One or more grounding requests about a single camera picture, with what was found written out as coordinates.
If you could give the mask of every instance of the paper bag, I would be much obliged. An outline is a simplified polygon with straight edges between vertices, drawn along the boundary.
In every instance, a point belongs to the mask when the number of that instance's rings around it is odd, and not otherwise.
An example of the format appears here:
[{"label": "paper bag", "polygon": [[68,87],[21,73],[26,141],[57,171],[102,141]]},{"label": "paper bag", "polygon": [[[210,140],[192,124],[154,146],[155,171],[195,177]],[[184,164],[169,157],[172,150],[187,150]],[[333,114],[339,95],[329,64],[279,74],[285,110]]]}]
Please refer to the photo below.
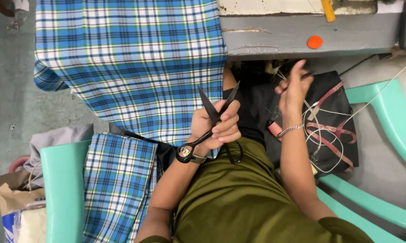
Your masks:
[{"label": "paper bag", "polygon": [[14,243],[15,211],[25,209],[27,204],[45,200],[44,188],[21,191],[29,175],[26,170],[0,175],[0,214],[8,243]]}]

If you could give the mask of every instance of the hand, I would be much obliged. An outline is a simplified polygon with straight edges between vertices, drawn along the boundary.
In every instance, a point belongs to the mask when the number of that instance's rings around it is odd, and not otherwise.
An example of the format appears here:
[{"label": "hand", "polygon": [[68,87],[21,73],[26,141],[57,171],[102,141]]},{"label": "hand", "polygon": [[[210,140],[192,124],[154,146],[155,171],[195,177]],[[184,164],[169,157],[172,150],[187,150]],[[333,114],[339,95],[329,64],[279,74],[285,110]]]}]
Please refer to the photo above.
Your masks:
[{"label": "hand", "polygon": [[[217,111],[220,111],[224,105],[225,100],[220,100],[213,103]],[[218,148],[224,143],[229,143],[238,140],[241,134],[238,129],[237,122],[239,120],[238,110],[240,103],[234,100],[221,115],[221,123],[212,128],[212,137],[206,139],[197,147],[203,147],[202,151]],[[194,111],[193,120],[191,121],[191,137],[190,142],[193,142],[203,136],[211,129],[211,120],[205,108],[197,109]]]},{"label": "hand", "polygon": [[287,80],[282,80],[275,88],[275,92],[281,95],[279,110],[284,117],[302,114],[303,100],[311,83],[314,81],[314,76],[302,80],[302,76],[307,73],[306,70],[302,69],[305,63],[306,60],[298,61],[290,71]]}]

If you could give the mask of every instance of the scissors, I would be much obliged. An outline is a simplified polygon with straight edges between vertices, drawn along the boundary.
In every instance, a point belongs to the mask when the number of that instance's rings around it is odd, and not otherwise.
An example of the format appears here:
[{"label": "scissors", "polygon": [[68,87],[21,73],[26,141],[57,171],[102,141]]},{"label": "scissors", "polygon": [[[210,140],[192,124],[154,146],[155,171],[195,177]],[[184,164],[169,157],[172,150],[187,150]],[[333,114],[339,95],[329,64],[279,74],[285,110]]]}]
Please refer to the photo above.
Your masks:
[{"label": "scissors", "polygon": [[[201,97],[202,102],[203,102],[203,106],[206,109],[207,114],[209,115],[209,118],[211,120],[211,129],[208,132],[206,132],[205,135],[201,136],[199,139],[195,140],[194,142],[186,143],[186,144],[184,144],[184,145],[177,148],[176,159],[179,162],[181,162],[181,163],[189,163],[192,159],[195,158],[193,156],[195,147],[197,145],[199,145],[200,143],[202,143],[203,141],[205,141],[206,139],[210,138],[213,135],[212,128],[214,128],[216,125],[218,125],[221,122],[222,113],[224,113],[227,110],[228,106],[233,102],[234,98],[236,97],[236,93],[238,92],[238,89],[239,89],[239,83],[240,83],[240,81],[238,82],[236,87],[233,89],[231,94],[228,96],[227,100],[225,101],[224,105],[222,106],[222,108],[221,108],[221,110],[219,112],[216,111],[216,108],[212,105],[209,98],[203,93],[203,91],[201,90],[201,88],[199,86],[199,93],[200,93],[200,97]],[[238,160],[235,160],[233,158],[232,154],[230,153],[230,150],[228,149],[228,146],[225,146],[227,156],[228,156],[228,158],[230,160],[230,163],[232,163],[232,164],[240,163],[240,161],[242,160],[242,157],[243,157],[242,147],[240,146],[240,144],[237,141],[236,141],[236,143],[238,144],[238,146],[240,148],[240,158]],[[185,146],[191,147],[191,151],[188,153],[188,155],[181,156],[180,149],[185,147]]]}]

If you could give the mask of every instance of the blue plaid fabric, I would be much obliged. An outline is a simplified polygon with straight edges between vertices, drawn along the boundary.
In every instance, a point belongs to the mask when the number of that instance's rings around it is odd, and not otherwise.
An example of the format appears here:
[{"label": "blue plaid fabric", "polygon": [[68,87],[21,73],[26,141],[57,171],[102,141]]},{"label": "blue plaid fabric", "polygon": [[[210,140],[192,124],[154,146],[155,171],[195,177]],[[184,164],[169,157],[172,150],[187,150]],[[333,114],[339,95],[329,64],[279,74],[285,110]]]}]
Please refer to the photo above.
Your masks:
[{"label": "blue plaid fabric", "polygon": [[[35,84],[67,88],[101,119],[181,145],[192,113],[222,98],[216,0],[38,0]],[[84,171],[84,242],[133,241],[157,181],[156,145],[97,134]]]},{"label": "blue plaid fabric", "polygon": [[157,182],[156,144],[95,134],[83,173],[83,242],[133,241]]},{"label": "blue plaid fabric", "polygon": [[222,98],[226,61],[216,0],[38,0],[35,84],[71,88],[100,118],[180,145]]}]

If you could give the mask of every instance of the wristwatch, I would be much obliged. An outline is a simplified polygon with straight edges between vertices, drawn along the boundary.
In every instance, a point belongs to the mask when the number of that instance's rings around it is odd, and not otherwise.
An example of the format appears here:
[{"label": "wristwatch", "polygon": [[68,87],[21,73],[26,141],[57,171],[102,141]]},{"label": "wristwatch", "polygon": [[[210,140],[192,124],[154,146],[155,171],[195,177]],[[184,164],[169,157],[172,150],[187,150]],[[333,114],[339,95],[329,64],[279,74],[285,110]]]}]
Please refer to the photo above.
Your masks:
[{"label": "wristwatch", "polygon": [[[186,147],[182,147],[179,152],[183,154],[184,157],[186,157],[191,151],[189,151],[189,149],[187,149]],[[206,161],[206,159],[207,157],[200,157],[198,155],[193,154],[193,158],[190,160],[190,162],[202,164]]]}]

